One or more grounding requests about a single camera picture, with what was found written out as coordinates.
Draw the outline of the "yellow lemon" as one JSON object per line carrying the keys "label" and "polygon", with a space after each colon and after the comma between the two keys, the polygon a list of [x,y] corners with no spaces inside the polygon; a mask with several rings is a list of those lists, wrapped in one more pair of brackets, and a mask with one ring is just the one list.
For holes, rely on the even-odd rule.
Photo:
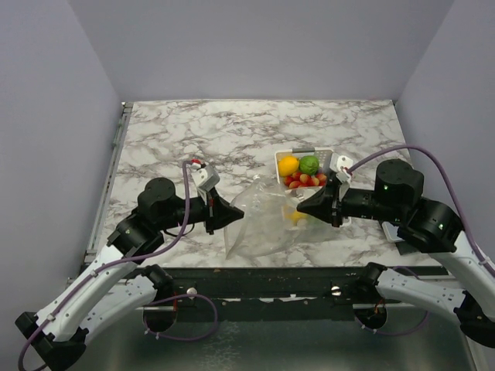
{"label": "yellow lemon", "polygon": [[286,156],[278,161],[278,176],[287,177],[297,172],[299,159],[294,156]]}

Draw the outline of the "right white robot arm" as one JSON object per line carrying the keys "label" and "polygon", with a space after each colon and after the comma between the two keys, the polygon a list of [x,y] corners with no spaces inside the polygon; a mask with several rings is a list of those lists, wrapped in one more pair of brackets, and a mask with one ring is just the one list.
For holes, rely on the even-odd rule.
{"label": "right white robot arm", "polygon": [[343,220],[361,218],[389,222],[398,236],[418,252],[428,254],[462,285],[444,288],[369,263],[357,279],[361,301],[376,298],[402,301],[444,315],[464,335],[494,346],[494,270],[486,255],[469,245],[467,228],[444,203],[423,197],[424,176],[400,159],[387,160],[376,170],[374,189],[341,192],[343,174],[333,173],[327,184],[300,202],[297,210],[334,227]]}

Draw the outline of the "yellow bell pepper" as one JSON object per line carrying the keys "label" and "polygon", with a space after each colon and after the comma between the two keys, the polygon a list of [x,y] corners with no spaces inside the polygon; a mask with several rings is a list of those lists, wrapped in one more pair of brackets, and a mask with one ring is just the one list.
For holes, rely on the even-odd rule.
{"label": "yellow bell pepper", "polygon": [[300,213],[296,209],[288,208],[283,212],[284,218],[290,226],[302,226],[307,222],[308,215]]}

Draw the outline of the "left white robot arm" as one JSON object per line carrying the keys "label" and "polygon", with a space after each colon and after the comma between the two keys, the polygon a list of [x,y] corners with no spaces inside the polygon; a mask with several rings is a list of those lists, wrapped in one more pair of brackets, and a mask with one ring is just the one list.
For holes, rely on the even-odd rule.
{"label": "left white robot arm", "polygon": [[202,223],[209,234],[241,220],[244,212],[219,196],[215,188],[181,199],[166,178],[149,181],[138,205],[108,237],[87,269],[58,298],[38,312],[23,312],[15,321],[26,337],[21,353],[33,348],[51,370],[69,369],[85,352],[92,335],[142,305],[173,304],[178,294],[173,279],[158,265],[145,268],[136,283],[112,304],[108,292],[150,258],[164,243],[163,234]]}

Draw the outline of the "clear zip top bag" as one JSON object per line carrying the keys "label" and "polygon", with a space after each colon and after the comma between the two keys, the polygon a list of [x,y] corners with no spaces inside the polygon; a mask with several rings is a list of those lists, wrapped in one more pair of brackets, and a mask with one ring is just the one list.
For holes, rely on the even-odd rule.
{"label": "clear zip top bag", "polygon": [[224,228],[226,258],[262,257],[301,243],[336,239],[338,232],[318,219],[315,226],[304,230],[288,229],[282,218],[285,201],[286,196],[277,181],[255,176],[230,203],[244,211],[244,218]]}

